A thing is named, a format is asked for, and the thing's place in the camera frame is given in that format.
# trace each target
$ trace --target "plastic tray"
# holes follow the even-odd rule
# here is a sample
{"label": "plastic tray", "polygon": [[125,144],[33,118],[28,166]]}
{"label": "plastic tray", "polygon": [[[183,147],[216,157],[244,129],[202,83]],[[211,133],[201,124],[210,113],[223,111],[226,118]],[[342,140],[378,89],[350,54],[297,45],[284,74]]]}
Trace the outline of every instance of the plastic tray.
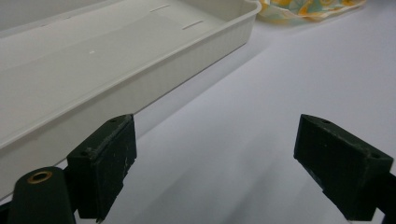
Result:
{"label": "plastic tray", "polygon": [[0,26],[0,196],[105,120],[138,112],[245,44],[261,8],[245,0],[110,3]]}

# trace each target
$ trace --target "tray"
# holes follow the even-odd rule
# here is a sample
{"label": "tray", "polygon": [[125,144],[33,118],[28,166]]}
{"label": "tray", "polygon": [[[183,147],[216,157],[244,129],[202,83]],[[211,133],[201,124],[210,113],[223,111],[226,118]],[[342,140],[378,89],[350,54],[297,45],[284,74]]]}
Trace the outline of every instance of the tray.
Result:
{"label": "tray", "polygon": [[0,26],[0,197],[105,120],[140,111],[245,44],[260,9],[245,0],[102,1]]}

